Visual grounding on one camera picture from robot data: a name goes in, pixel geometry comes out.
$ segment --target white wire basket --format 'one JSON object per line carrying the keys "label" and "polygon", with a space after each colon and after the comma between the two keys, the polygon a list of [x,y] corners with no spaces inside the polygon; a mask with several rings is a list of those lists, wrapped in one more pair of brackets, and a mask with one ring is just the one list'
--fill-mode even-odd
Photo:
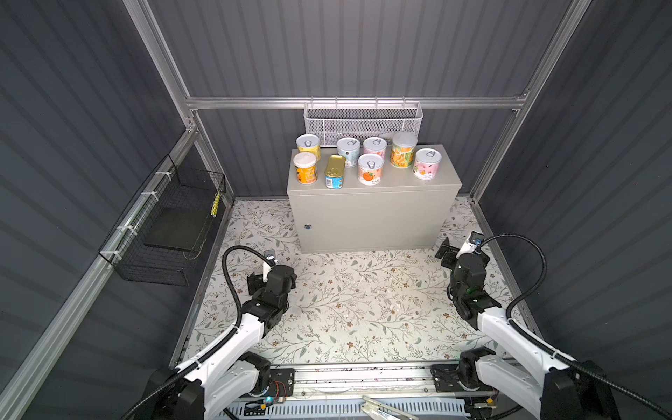
{"label": "white wire basket", "polygon": [[363,141],[379,136],[388,142],[389,133],[408,131],[420,133],[422,108],[417,101],[312,101],[306,102],[303,110],[306,133],[320,138],[323,147],[336,147],[343,137]]}

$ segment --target yellow tag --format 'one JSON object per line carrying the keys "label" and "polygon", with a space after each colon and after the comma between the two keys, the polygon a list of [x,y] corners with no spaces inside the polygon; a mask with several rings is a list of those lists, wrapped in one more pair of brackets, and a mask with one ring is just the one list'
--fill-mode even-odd
{"label": "yellow tag", "polygon": [[217,193],[214,197],[214,202],[212,203],[212,210],[210,211],[210,215],[212,217],[217,216],[217,207],[219,207],[219,193]]}

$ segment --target rectangular tin can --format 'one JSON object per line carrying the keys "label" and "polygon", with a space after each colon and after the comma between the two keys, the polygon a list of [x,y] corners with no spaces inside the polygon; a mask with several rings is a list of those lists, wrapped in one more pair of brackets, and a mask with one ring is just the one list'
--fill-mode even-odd
{"label": "rectangular tin can", "polygon": [[325,182],[328,188],[343,187],[343,175],[345,173],[345,157],[333,155],[327,161],[325,169]]}

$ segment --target white can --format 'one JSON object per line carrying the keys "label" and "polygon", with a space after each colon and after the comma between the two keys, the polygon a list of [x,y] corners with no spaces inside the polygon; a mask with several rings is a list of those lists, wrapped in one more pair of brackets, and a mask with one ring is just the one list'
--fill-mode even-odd
{"label": "white can", "polygon": [[439,170],[441,153],[434,149],[420,149],[415,153],[413,175],[420,179],[433,179]]}
{"label": "white can", "polygon": [[338,154],[345,157],[345,167],[352,168],[357,165],[357,158],[360,157],[360,146],[362,144],[354,137],[343,137],[336,143]]}
{"label": "white can", "polygon": [[375,153],[366,153],[360,156],[358,163],[360,165],[360,182],[364,185],[376,185],[382,177],[382,165],[385,162],[380,155]]}
{"label": "white can", "polygon": [[380,137],[369,137],[364,141],[364,154],[375,153],[385,159],[385,150],[387,150],[387,141]]}

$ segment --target can label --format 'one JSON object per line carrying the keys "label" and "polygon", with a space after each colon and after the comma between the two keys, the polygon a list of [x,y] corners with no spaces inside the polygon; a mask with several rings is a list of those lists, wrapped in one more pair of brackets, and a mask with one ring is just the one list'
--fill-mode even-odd
{"label": "can label", "polygon": [[298,146],[298,151],[299,153],[301,152],[310,152],[315,155],[317,160],[320,160],[320,145],[312,146],[312,147],[305,147],[305,146]]}
{"label": "can label", "polygon": [[401,147],[396,144],[392,145],[392,153],[390,154],[390,162],[392,166],[398,168],[407,168],[413,162],[413,152],[415,147]]}
{"label": "can label", "polygon": [[439,169],[438,163],[427,164],[415,161],[413,166],[413,175],[420,179],[433,179],[436,176],[436,171]]}
{"label": "can label", "polygon": [[381,151],[372,151],[372,150],[369,150],[365,147],[364,148],[364,154],[366,154],[366,153],[373,153],[374,155],[378,155],[378,156],[382,157],[383,159],[385,159],[385,149],[382,149]]}
{"label": "can label", "polygon": [[296,168],[297,180],[305,185],[317,181],[317,174],[315,173],[315,166],[309,168]]}
{"label": "can label", "polygon": [[343,177],[325,177],[328,188],[339,189],[343,186]]}
{"label": "can label", "polygon": [[338,154],[342,157],[345,157],[345,167],[352,168],[357,165],[357,159],[360,157],[360,150],[356,149],[353,151],[343,151],[338,149]]}
{"label": "can label", "polygon": [[360,166],[360,182],[364,185],[376,185],[380,182],[382,168],[371,169]]}

